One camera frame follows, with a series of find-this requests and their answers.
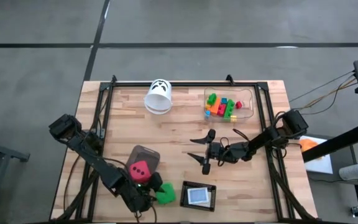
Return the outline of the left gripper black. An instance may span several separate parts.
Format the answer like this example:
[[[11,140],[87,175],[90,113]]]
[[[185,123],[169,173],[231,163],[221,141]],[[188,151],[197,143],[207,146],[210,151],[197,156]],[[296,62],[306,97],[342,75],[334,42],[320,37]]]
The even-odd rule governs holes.
[[[164,192],[161,189],[162,184],[163,181],[160,174],[154,172],[150,176],[147,185],[125,183],[121,187],[121,197],[132,213],[146,212],[156,201],[156,198],[150,194],[150,191]]]

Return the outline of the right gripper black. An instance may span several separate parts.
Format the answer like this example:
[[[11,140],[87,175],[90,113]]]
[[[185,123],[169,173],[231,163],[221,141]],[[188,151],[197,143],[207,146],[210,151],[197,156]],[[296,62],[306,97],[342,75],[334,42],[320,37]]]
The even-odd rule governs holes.
[[[216,136],[216,131],[214,129],[210,129],[207,135],[201,139],[191,139],[190,141],[197,144],[210,144],[208,146],[208,152],[205,156],[198,156],[193,153],[187,153],[190,157],[195,159],[201,168],[201,172],[203,175],[208,175],[210,172],[211,164],[209,163],[209,159],[215,159],[220,164],[228,162],[228,153],[225,148],[219,142],[213,142]]]

